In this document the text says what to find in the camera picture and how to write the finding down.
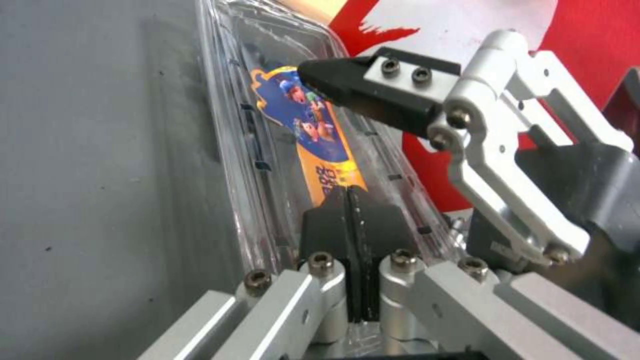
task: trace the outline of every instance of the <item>cartoon characters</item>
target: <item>cartoon characters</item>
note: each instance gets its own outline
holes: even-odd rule
[[[318,95],[314,92],[305,92],[301,85],[289,80],[282,80],[280,89],[289,100],[305,107],[306,118],[294,119],[297,137],[304,132],[309,135],[313,142],[318,142],[320,139],[327,142],[335,142],[333,125],[325,121],[323,109],[326,106]]]

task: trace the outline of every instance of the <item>gray wall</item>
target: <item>gray wall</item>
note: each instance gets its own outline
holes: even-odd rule
[[[242,270],[193,0],[0,0],[0,359],[128,359]]]

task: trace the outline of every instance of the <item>plastic blister pack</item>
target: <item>plastic blister pack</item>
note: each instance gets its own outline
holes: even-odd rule
[[[423,259],[457,259],[389,130],[332,106],[296,68],[346,55],[335,35],[270,1],[198,0],[203,67],[245,270],[298,261],[303,217],[335,186],[397,206]]]

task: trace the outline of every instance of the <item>gray metal surface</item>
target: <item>gray metal surface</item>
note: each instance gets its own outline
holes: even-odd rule
[[[579,359],[451,262],[415,274],[407,307],[446,351],[490,359]]]
[[[130,359],[241,280],[190,0],[0,2],[0,358]]]
[[[637,332],[536,273],[515,277],[494,292],[585,359],[636,359],[640,354]]]
[[[213,359],[299,359],[325,310],[317,279],[284,270]]]
[[[210,359],[247,310],[242,300],[207,291],[138,359]]]

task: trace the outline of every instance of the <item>toy package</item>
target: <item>toy package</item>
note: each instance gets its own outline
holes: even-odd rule
[[[371,209],[356,233],[371,232],[380,222],[373,219],[395,219],[378,224],[376,234],[388,241],[409,237],[427,262],[459,256],[387,128],[300,83],[302,61],[345,55],[330,30],[266,0],[197,5],[209,102],[246,271],[296,268],[301,248],[324,241],[312,229],[322,229],[326,219],[314,210],[340,198],[337,189],[347,189],[345,196],[358,199],[364,212]]]

